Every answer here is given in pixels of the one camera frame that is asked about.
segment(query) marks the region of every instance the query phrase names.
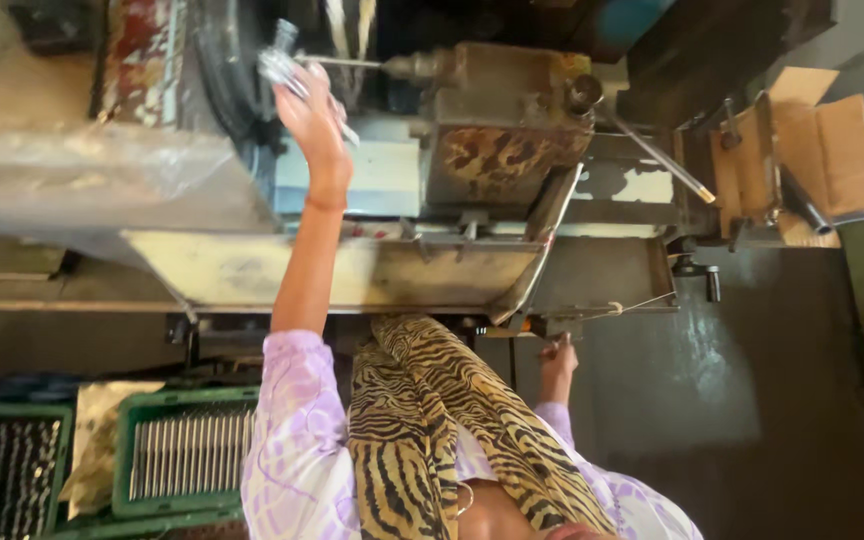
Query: plastic sheet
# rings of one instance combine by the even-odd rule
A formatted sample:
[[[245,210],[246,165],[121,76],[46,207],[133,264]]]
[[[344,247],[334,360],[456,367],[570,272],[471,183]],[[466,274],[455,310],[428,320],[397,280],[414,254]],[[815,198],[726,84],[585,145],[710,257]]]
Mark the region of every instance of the plastic sheet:
[[[122,229],[274,231],[222,137],[115,124],[0,119],[0,235],[136,264]]]

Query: lavender patterned kurta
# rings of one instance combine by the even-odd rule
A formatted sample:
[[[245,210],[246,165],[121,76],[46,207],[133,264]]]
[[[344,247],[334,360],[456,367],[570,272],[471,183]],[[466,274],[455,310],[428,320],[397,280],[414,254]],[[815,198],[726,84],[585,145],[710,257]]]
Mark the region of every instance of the lavender patterned kurta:
[[[254,443],[242,479],[251,537],[360,538],[353,459],[345,447],[347,419],[330,348],[311,331],[291,330],[267,337],[264,352]],[[579,468],[621,537],[701,540],[695,524],[671,500],[584,460],[575,451],[563,405],[541,403],[534,412]],[[459,480],[496,479],[485,452],[462,426],[457,444]]]

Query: raised arm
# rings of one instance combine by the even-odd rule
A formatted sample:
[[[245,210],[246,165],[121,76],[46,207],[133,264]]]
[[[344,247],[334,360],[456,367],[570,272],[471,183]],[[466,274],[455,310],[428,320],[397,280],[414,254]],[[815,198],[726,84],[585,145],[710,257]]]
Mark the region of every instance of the raised arm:
[[[569,396],[572,388],[572,372],[579,366],[572,336],[563,333],[539,353],[541,362],[541,384],[538,389],[538,404],[535,415],[548,423],[553,430],[575,449],[572,438],[572,422],[569,415]]]
[[[335,252],[339,245],[346,191],[353,161],[342,141],[342,105],[329,91],[329,76],[318,64],[298,72],[310,96],[303,101],[276,85],[275,106],[309,166],[309,191],[298,222],[292,257],[271,313],[273,333],[307,330],[318,335],[326,325]]]
[[[256,539],[358,534],[346,414],[322,341],[332,267],[352,163],[339,134],[342,109],[320,66],[299,76],[303,102],[276,87],[275,104],[309,164],[309,195],[263,347],[262,388],[241,485],[249,536]]]

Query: concrete floor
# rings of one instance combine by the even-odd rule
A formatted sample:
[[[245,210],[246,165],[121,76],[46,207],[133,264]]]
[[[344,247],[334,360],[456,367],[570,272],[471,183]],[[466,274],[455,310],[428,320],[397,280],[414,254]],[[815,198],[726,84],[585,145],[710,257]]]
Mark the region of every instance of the concrete floor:
[[[678,280],[677,314],[587,321],[578,449],[678,503],[706,538],[864,539],[864,380],[840,251],[702,251],[723,302]],[[161,315],[0,313],[0,374],[178,362]],[[479,339],[536,396],[536,338]]]

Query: cardboard piece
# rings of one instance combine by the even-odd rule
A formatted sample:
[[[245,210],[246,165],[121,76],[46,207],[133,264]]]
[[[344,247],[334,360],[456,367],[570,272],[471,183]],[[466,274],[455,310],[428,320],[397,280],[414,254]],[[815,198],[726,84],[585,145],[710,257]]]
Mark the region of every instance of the cardboard piece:
[[[818,104],[836,76],[827,69],[789,67],[769,90],[775,156],[831,217],[864,210],[864,97]],[[737,147],[724,150],[721,131],[710,137],[724,239],[731,236],[734,218],[748,216],[762,224],[772,206],[755,112],[747,109],[735,120],[742,137]],[[721,130],[726,129],[723,123]],[[837,234],[819,237],[789,212],[783,212],[778,229],[789,246],[840,247]]]

